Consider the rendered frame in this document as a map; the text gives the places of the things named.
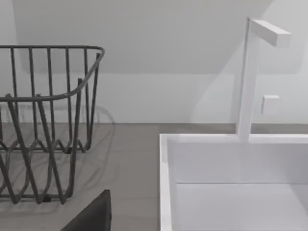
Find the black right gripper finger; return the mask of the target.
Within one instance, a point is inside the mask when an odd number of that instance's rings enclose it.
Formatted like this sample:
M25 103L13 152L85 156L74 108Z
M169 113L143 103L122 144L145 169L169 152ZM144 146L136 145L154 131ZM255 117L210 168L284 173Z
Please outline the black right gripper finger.
M111 231L111 192L104 190L61 231Z

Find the white sink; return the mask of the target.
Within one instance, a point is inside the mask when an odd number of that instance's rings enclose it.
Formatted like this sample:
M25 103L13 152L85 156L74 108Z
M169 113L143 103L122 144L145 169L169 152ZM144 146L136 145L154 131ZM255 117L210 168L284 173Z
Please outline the white sink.
M308 135L161 134L160 231L308 231Z

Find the tall white tap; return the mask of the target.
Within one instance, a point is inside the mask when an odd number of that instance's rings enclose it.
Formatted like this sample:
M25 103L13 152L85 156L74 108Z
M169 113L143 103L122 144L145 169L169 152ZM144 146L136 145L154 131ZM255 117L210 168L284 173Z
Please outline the tall white tap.
M248 142L251 134L261 40L276 48L288 48L291 43L291 33L265 20L247 18L241 72L239 116L236 123L236 133L240 142Z

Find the small white square knob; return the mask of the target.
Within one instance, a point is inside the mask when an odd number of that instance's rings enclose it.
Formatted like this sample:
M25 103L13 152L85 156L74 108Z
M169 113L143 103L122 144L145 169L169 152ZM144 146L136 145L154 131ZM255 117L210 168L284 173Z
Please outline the small white square knob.
M262 97L261 113L274 115L278 112L280 97L278 95L264 95Z

